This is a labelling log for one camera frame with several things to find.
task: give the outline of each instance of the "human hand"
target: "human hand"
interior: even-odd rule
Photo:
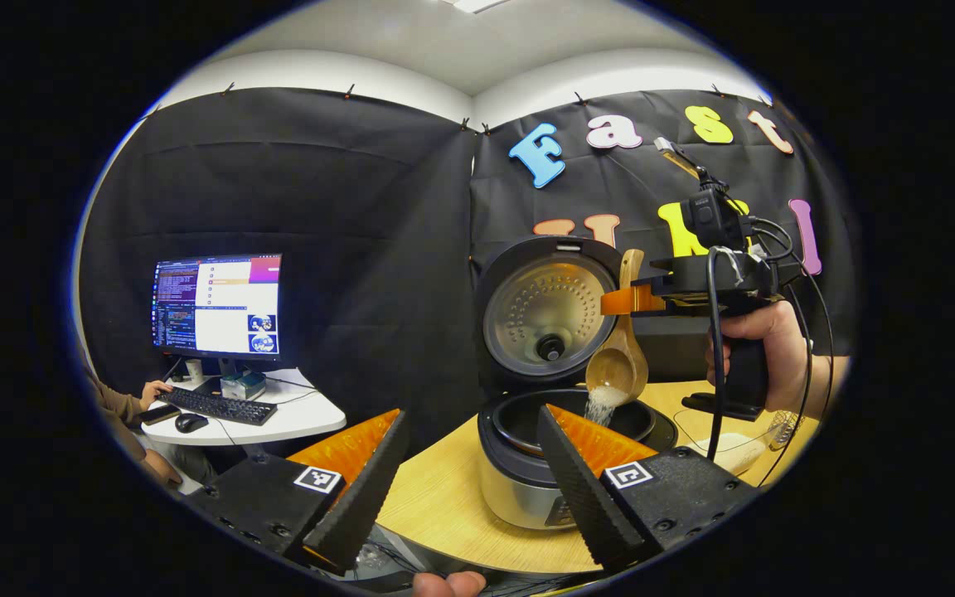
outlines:
[[[140,398],[139,404],[143,405],[143,412],[149,409],[149,405],[154,403],[162,392],[171,392],[172,387],[160,379],[154,379],[154,381],[148,381],[147,385],[143,386],[143,397]]]
[[[801,400],[806,385],[806,339],[802,337],[795,310],[790,303],[777,301],[745,316],[723,318],[720,320],[720,332],[725,337],[725,375],[730,371],[732,337],[764,340],[768,364],[765,410],[783,410]],[[705,378],[709,383],[714,383],[712,335],[706,343],[705,364]]]
[[[475,597],[485,589],[485,577],[474,571],[454,573],[447,579],[439,575],[419,573],[414,575],[414,597]]]
[[[148,449],[147,457],[145,457],[144,462],[149,465],[149,468],[154,469],[155,473],[162,476],[163,478],[172,481],[175,484],[182,484],[182,477],[179,476],[179,472],[176,471],[174,466],[172,466],[167,460],[164,460],[164,457],[161,454],[157,454],[156,451]]]

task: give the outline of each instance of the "black curtain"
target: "black curtain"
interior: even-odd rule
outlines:
[[[686,117],[687,106],[708,106],[731,129],[728,144],[709,144]],[[776,124],[780,136],[793,146],[793,155],[773,146],[757,125],[747,120],[751,110]],[[602,150],[588,145],[588,122],[606,114],[632,119],[643,143],[636,148]],[[551,135],[562,147],[553,159],[565,170],[541,189],[520,159],[508,152],[538,124],[553,124]],[[614,214],[618,250],[644,250],[645,260],[673,256],[670,227],[658,208],[698,192],[690,174],[661,158],[653,146],[657,137],[679,144],[714,177],[731,185],[729,194],[745,201],[750,214],[777,222],[793,238],[801,256],[801,237],[788,201],[801,199],[812,207],[822,272],[815,277],[827,301],[834,330],[835,354],[852,352],[857,321],[860,276],[856,248],[856,217],[832,163],[815,148],[814,140],[779,107],[767,107],[734,95],[694,90],[637,91],[606,95],[528,114],[482,135],[475,156],[471,240],[475,275],[497,252],[546,220],[572,220],[571,234],[592,238],[584,219]],[[774,245],[776,252],[779,246]],[[645,264],[641,276],[660,273]],[[810,284],[795,284],[803,314],[814,337],[816,352],[827,354],[827,328]],[[652,381],[705,379],[706,318],[636,318],[637,339],[651,364]]]
[[[708,106],[731,129],[708,144],[685,116]],[[746,120],[756,109],[793,146],[785,155]],[[637,148],[598,150],[588,122],[632,119]],[[557,128],[567,167],[542,189],[515,143],[541,122]],[[621,250],[673,254],[658,208],[697,182],[661,158],[653,139],[680,144],[731,185],[751,214],[801,237],[788,201],[812,207],[822,258],[816,276],[835,352],[852,352],[856,223],[837,174],[781,109],[702,91],[630,92],[530,114],[475,136],[417,109],[325,91],[259,88],[189,99],[147,117],[122,148],[88,222],[80,305],[95,369],[137,393],[167,359],[145,327],[156,261],[232,253],[284,254],[282,362],[339,405],[349,424],[412,408],[413,454],[482,404],[473,359],[473,281],[499,250],[550,219],[614,214]],[[474,170],[471,175],[471,158]],[[473,257],[468,267],[468,257]],[[656,272],[644,265],[641,275]],[[822,311],[797,284],[817,351]],[[652,381],[705,378],[704,318],[637,318]]]
[[[156,261],[282,253],[282,362],[349,425],[410,411],[416,453],[478,411],[470,341],[473,132],[410,107],[258,88],[148,116],[107,173],[80,261],[92,362],[137,393],[166,371]]]

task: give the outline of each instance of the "rice cooker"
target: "rice cooker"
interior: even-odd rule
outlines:
[[[481,492],[509,524],[576,526],[543,459],[537,416],[547,403],[584,415],[584,369],[617,322],[599,314],[599,299],[617,290],[621,260],[600,241],[536,235],[500,253],[477,283],[475,341],[488,398],[477,418]],[[658,451],[676,444],[673,422],[639,400],[615,409],[608,427]]]

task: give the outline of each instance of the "falling rice grains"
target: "falling rice grains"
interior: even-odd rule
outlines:
[[[624,403],[627,397],[625,392],[617,388],[596,386],[588,393],[588,404],[584,408],[584,418],[606,427],[610,424],[613,409]]]

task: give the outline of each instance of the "computer monitor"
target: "computer monitor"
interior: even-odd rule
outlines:
[[[281,254],[159,261],[149,316],[154,346],[219,358],[224,374],[235,373],[235,359],[279,360],[281,264]]]

